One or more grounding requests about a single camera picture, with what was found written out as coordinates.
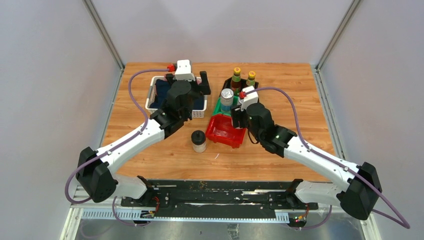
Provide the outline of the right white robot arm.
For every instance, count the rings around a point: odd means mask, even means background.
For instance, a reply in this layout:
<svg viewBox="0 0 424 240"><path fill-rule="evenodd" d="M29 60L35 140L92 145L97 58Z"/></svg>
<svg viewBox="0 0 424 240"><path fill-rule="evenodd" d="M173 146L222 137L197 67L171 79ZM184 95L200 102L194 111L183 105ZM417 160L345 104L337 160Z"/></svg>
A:
<svg viewBox="0 0 424 240"><path fill-rule="evenodd" d="M302 141L294 131L275 124L271 112L262 103L241 105L230 110L235 128L246 128L267 152L294 160L325 176L329 183L296 179L285 195L286 204L298 209L306 203L341 207L358 220L367 220L382 192L376 168L364 162L358 165L335 157Z"/></svg>

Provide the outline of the silver lid jar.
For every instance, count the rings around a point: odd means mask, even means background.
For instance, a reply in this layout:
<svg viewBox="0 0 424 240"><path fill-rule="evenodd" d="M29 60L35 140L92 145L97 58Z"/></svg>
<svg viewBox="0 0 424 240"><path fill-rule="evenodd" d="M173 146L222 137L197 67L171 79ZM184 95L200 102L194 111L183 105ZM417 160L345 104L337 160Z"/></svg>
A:
<svg viewBox="0 0 424 240"><path fill-rule="evenodd" d="M230 114L233 106L234 91L231 88L224 88L220 93L220 110Z"/></svg>

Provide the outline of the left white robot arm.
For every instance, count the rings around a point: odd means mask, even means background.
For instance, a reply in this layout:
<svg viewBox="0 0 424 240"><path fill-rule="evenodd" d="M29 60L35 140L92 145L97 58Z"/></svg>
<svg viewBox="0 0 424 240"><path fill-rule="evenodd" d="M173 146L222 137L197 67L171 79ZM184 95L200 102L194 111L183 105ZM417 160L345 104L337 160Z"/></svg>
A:
<svg viewBox="0 0 424 240"><path fill-rule="evenodd" d="M71 174L88 194L87 201L101 203L110 197L130 197L140 206L149 206L153 193L140 177L117 174L117 170L144 149L165 140L192 120L194 103L211 94L206 71L200 71L200 81L178 80L172 75L165 100L144 123L108 146L93 150L84 148L77 169Z"/></svg>

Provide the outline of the yellow cap sauce bottle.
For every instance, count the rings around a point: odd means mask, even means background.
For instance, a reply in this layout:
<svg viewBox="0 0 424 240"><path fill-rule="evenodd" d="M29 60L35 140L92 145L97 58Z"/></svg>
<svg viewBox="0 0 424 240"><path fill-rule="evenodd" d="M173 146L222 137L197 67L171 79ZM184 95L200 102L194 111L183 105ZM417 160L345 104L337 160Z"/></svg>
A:
<svg viewBox="0 0 424 240"><path fill-rule="evenodd" d="M235 67L233 69L233 75L231 77L230 89L233 91L235 96L238 96L241 90L241 68Z"/></svg>
<svg viewBox="0 0 424 240"><path fill-rule="evenodd" d="M255 84L256 84L256 72L255 71L250 71L248 73L248 76L247 76L245 83L246 83L247 87L250 87L250 86L254 87L255 86Z"/></svg>

